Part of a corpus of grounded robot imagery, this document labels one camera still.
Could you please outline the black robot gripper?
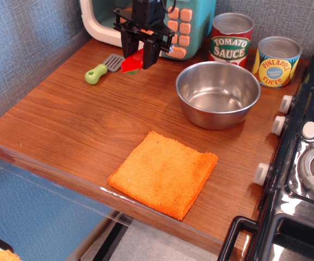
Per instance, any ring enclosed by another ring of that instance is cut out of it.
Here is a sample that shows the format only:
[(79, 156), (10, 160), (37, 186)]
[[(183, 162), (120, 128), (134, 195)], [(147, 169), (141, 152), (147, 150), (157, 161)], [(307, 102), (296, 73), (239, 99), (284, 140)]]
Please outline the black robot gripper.
[(131, 9), (116, 8), (114, 29), (121, 33), (124, 58), (143, 42), (143, 69), (147, 70), (157, 62), (160, 51), (171, 52), (175, 32), (165, 25), (164, 18), (174, 9), (173, 5), (168, 10), (167, 1), (133, 1)]

